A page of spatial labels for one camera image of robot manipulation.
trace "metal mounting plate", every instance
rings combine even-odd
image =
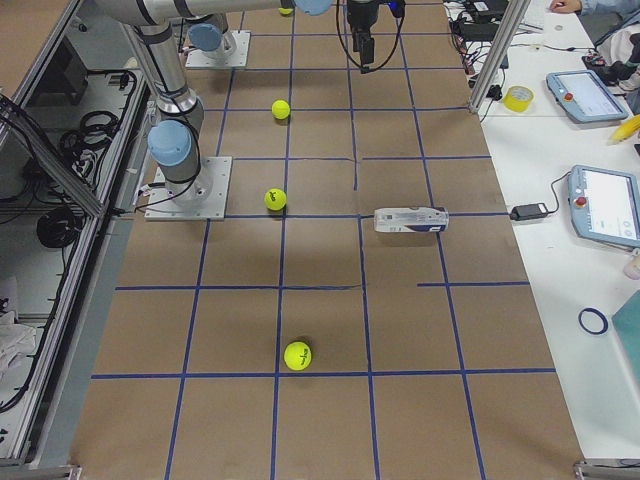
[[[231,32],[236,40],[236,51],[227,58],[217,59],[207,57],[202,50],[193,50],[187,56],[185,66],[193,70],[228,70],[230,68],[246,68],[249,58],[249,41],[251,32],[248,30],[234,30]]]
[[[213,179],[211,193],[193,209],[185,209],[173,200],[167,200],[167,190],[157,188],[151,192],[149,203],[160,202],[146,209],[144,217],[149,221],[223,220],[227,206],[229,179],[231,178],[231,157],[204,157],[202,168],[209,171]],[[164,175],[158,168],[154,182],[164,182]]]

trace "black cable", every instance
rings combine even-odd
[[[545,45],[544,43],[515,43],[510,45],[510,47],[543,47],[548,48],[549,50],[556,50],[558,52],[593,52],[594,49],[591,47],[552,47],[551,45]]]
[[[138,33],[138,35],[142,35],[142,30],[140,30],[140,27],[134,27],[136,33]],[[160,69],[160,65],[158,65],[158,61],[156,60],[155,56],[153,55],[153,51],[151,50],[151,47],[149,47],[149,45],[145,44],[145,47],[147,49],[147,53],[149,54],[149,57],[151,58],[151,61],[153,63],[154,68],[156,69],[156,72],[158,73],[158,78],[160,78],[160,82],[162,82],[162,87],[164,88],[165,92],[169,92],[169,85],[167,84],[166,79],[164,78],[164,75],[162,73],[162,70]],[[178,102],[176,101],[176,99],[172,96],[169,96],[167,94],[167,97],[173,102],[173,104],[176,106],[176,108],[178,109],[178,112],[180,112],[182,114],[182,119],[184,119],[184,122],[180,122],[183,125],[185,125],[189,131],[192,133],[192,135],[195,138],[196,141],[196,154],[198,156],[198,164],[200,164],[200,132],[198,132],[198,129],[196,129],[192,123],[189,121],[189,118],[187,117],[186,113],[184,111],[182,111],[182,109],[180,108],[180,105],[178,105]],[[146,205],[140,205],[137,206],[133,209],[133,212],[138,212],[138,211],[144,211],[147,207],[153,206],[153,205],[159,205],[161,203],[165,203],[168,202],[169,200],[173,200],[175,198],[178,198],[182,195],[184,195],[185,193],[187,193],[187,191],[193,186],[193,184],[196,181],[196,178],[198,177],[198,174],[200,172],[200,168],[198,168],[198,172],[193,176],[193,178],[191,178],[189,180],[189,184],[187,185],[187,187],[182,190],[180,193],[173,195],[173,196],[168,196],[167,198],[163,199],[163,200],[159,200],[157,202],[152,202],[152,203],[147,203]]]
[[[25,205],[25,207],[20,212],[16,213],[14,216],[9,218],[8,220],[3,220],[2,222],[0,222],[0,225],[6,225],[7,223],[13,222],[16,218],[19,218],[25,213],[27,213],[27,211],[31,207],[31,204],[35,200],[35,198],[36,198],[35,195],[32,195],[31,200],[29,200],[29,202]]]
[[[602,328],[600,330],[591,330],[590,328],[587,328],[587,326],[584,324],[584,320],[582,319],[582,316],[585,313],[593,313],[596,317],[598,317],[598,320],[602,322]],[[604,315],[604,313],[596,308],[587,307],[580,310],[580,313],[578,313],[578,323],[585,332],[590,333],[591,335],[602,335],[606,333],[607,330],[609,330],[609,321],[607,320],[607,317]]]
[[[559,209],[560,209],[560,201],[558,200],[558,194],[556,193],[555,188],[553,188],[553,186],[558,183],[560,180],[563,180],[564,178],[567,177],[567,175],[569,175],[571,172],[567,172],[565,173],[563,176],[561,176],[560,178],[556,178],[553,182],[551,182],[551,191],[553,192],[553,198],[555,198],[556,200],[556,208],[554,208],[553,210],[549,210],[549,213],[556,213]]]
[[[27,193],[27,191],[29,190],[29,187],[31,186],[31,182],[30,181],[25,181],[24,182],[24,186],[22,187],[22,190],[20,190],[19,193],[16,193],[15,195],[12,195],[10,197],[4,197],[4,198],[0,198],[0,203],[13,203],[13,202],[17,202],[20,197],[22,195],[24,195],[25,193]]]
[[[502,88],[504,87],[504,82],[507,79],[507,75],[504,73],[504,68],[501,68],[500,70],[502,71],[502,83],[500,84],[500,91],[502,91]],[[484,115],[480,119],[480,123],[482,123],[484,119],[487,118],[487,115],[489,114],[489,109],[491,108],[491,105],[493,105],[493,102],[495,101],[496,101],[496,98],[491,97],[491,101],[489,102],[489,105],[487,106],[487,110],[484,112]]]
[[[178,53],[182,52],[182,44],[184,43],[184,18],[180,21],[180,37],[178,38]]]
[[[393,42],[393,48],[391,49],[391,53],[389,53],[386,60],[382,62],[380,65],[378,65],[377,67],[367,67],[366,65],[362,65],[358,63],[349,53],[349,49],[345,45],[344,39],[342,38],[342,31],[340,28],[340,11],[341,11],[340,0],[336,0],[336,32],[338,33],[338,40],[340,40],[340,45],[342,46],[342,50],[344,50],[344,53],[347,55],[347,58],[349,59],[349,61],[353,63],[356,67],[358,67],[361,73],[373,73],[384,68],[387,65],[387,63],[391,61],[393,54],[396,52],[396,49],[398,48],[398,43],[400,42],[400,33],[402,32],[402,25],[404,24],[405,11],[404,10],[402,11],[400,22],[397,24],[396,38],[395,38],[395,41]]]

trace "blue tape roll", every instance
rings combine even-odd
[[[593,313],[596,317],[598,317],[602,321],[602,329],[600,330],[588,329],[584,324],[584,320],[582,319],[582,315],[584,315],[585,313]],[[600,310],[596,310],[595,308],[587,307],[580,310],[580,313],[578,314],[578,323],[580,324],[580,327],[582,327],[582,329],[585,332],[590,333],[591,335],[602,335],[607,330],[609,330],[609,320],[607,320],[607,317],[605,317],[604,313],[602,313]]]

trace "floor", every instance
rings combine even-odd
[[[388,68],[347,68],[335,10],[230,15],[246,71],[190,72],[223,222],[134,228],[71,460],[88,480],[569,480],[580,458],[443,6]],[[385,8],[377,58],[393,43]],[[288,99],[292,115],[270,112]],[[286,189],[283,214],[262,197]],[[373,210],[448,208],[441,234]],[[282,351],[305,338],[313,361]]]

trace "tennis ball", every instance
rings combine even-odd
[[[271,113],[278,120],[284,120],[291,113],[291,107],[284,100],[276,100],[271,105]]]
[[[292,342],[284,349],[284,363],[291,370],[304,370],[311,364],[311,348],[304,342]]]
[[[287,204],[287,194],[279,188],[271,188],[264,194],[264,204],[269,210],[282,210]]]

